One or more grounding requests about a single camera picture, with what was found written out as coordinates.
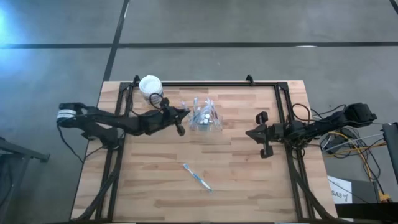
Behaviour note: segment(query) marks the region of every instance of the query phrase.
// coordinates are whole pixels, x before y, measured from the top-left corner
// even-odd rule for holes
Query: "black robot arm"
[[[84,131],[82,136],[89,140],[92,137],[100,138],[104,147],[108,149],[118,146],[117,128],[121,128],[127,134],[139,136],[151,135],[174,124],[178,134],[183,136],[185,130],[181,121],[190,111],[169,106],[167,98],[163,98],[160,105],[160,110],[150,110],[139,116],[125,117],[83,103],[61,103],[57,125],[63,128],[79,128]],[[105,128],[98,123],[109,125],[111,128]]]
[[[286,143],[294,149],[300,149],[305,147],[313,138],[329,131],[334,131],[344,126],[355,128],[368,126],[376,118],[376,115],[371,113],[367,104],[355,103],[311,124],[292,120],[291,123],[284,125],[278,123],[267,127],[265,125],[268,120],[267,113],[263,111],[256,116],[256,122],[260,125],[254,130],[246,131],[246,134],[258,144],[264,145],[261,157],[267,158],[272,155],[272,146],[269,145],[269,142]]]

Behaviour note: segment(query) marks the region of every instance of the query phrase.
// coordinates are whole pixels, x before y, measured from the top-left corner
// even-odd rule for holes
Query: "black clamp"
[[[251,75],[247,75],[246,81],[249,81],[251,86],[255,86],[256,84],[254,83],[253,77]]]
[[[256,116],[256,123],[259,124],[259,126],[253,130],[246,131],[246,134],[255,140],[257,144],[263,144],[264,148],[260,150],[260,156],[263,159],[274,155],[274,150],[272,150],[272,146],[269,145],[270,131],[279,134],[280,138],[283,137],[282,125],[273,125],[271,128],[268,128],[266,121],[268,121],[268,114],[267,112],[263,111]]]

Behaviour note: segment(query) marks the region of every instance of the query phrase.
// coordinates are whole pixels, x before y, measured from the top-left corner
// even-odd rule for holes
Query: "wooden table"
[[[288,83],[292,103],[309,106],[304,82]],[[114,113],[119,84],[104,83],[100,109]],[[296,221],[283,145],[272,143],[274,155],[261,159],[262,145],[245,135],[245,131],[257,126],[254,118],[261,111],[268,112],[267,124],[279,122],[273,88],[165,87],[164,93],[170,105],[176,107],[182,100],[192,107],[194,97],[204,101],[209,96],[223,117],[222,133],[190,131],[185,119],[187,132],[182,137],[175,126],[151,136],[127,136],[114,222]],[[133,102],[138,113],[152,109],[138,88],[134,90]],[[295,112],[299,117],[307,116],[303,108],[297,107]],[[87,153],[100,146],[99,141],[90,142]],[[79,216],[98,193],[105,155],[105,150],[98,151],[85,161],[72,218]],[[336,216],[319,148],[306,148],[304,161],[311,190]],[[214,192],[208,194],[183,169],[183,163],[189,164]],[[105,202],[104,215],[108,198]]]

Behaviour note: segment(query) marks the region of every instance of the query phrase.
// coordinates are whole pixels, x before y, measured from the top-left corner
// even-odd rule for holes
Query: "gray floor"
[[[122,3],[0,0],[0,44],[111,43]],[[121,42],[398,41],[397,21],[388,0],[132,0]],[[10,223],[68,220],[81,165],[62,144],[55,115],[60,102],[96,104],[109,51],[0,49],[0,136],[51,153],[48,164],[30,163]],[[397,58],[398,47],[119,49],[111,80],[304,80],[312,108],[362,101],[383,123],[397,121]],[[65,137],[82,156],[79,133],[67,129]],[[396,201],[387,149],[374,154]],[[358,157],[325,164],[332,176],[367,180]]]

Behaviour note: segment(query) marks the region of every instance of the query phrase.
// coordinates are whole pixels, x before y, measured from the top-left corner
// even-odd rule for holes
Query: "plastic bag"
[[[190,129],[194,131],[221,131],[223,123],[218,115],[214,102],[208,97],[205,106],[198,106],[198,98],[193,99],[193,115],[190,118]]]

